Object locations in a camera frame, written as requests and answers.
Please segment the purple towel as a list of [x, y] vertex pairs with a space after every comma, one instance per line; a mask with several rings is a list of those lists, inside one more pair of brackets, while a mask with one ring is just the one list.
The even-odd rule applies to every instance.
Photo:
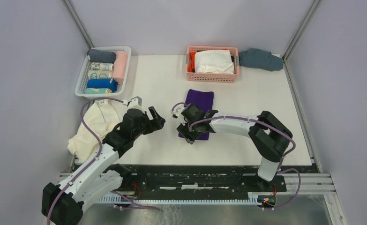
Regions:
[[[186, 101], [183, 106], [187, 106], [189, 104], [195, 104], [197, 105], [201, 110], [204, 112], [207, 112], [208, 110], [211, 110], [213, 107], [213, 101], [214, 101], [214, 92], [202, 92], [190, 89], [187, 93]], [[200, 120], [198, 122], [195, 122], [195, 124], [198, 124], [200, 122], [206, 122], [206, 120]]]

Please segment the cream towel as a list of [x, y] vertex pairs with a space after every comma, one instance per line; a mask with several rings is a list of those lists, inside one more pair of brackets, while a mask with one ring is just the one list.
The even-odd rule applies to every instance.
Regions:
[[[69, 139], [67, 149], [84, 163], [98, 150], [96, 139], [102, 140], [120, 122], [117, 112], [110, 100], [96, 101], [83, 116], [85, 124], [80, 124], [76, 135]], [[96, 137], [86, 128], [89, 127]]]

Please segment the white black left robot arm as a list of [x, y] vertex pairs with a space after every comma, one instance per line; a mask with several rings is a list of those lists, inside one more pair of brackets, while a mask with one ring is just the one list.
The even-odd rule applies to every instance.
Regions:
[[104, 139], [99, 139], [99, 149], [78, 170], [58, 184], [48, 183], [42, 193], [41, 213], [46, 224], [76, 225], [84, 212], [107, 193], [119, 189], [128, 190], [132, 178], [117, 166], [101, 176], [112, 163], [131, 149], [141, 135], [151, 134], [164, 127], [162, 118], [154, 107], [146, 111], [130, 108]]

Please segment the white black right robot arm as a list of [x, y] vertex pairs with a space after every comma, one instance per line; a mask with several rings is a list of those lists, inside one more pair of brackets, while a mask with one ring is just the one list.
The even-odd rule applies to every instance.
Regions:
[[261, 191], [274, 186], [274, 177], [285, 156], [296, 147], [291, 131], [269, 111], [244, 117], [217, 110], [204, 112], [195, 104], [179, 103], [171, 113], [180, 121], [177, 131], [189, 144], [205, 133], [229, 133], [250, 138], [262, 157], [255, 179], [255, 185]]

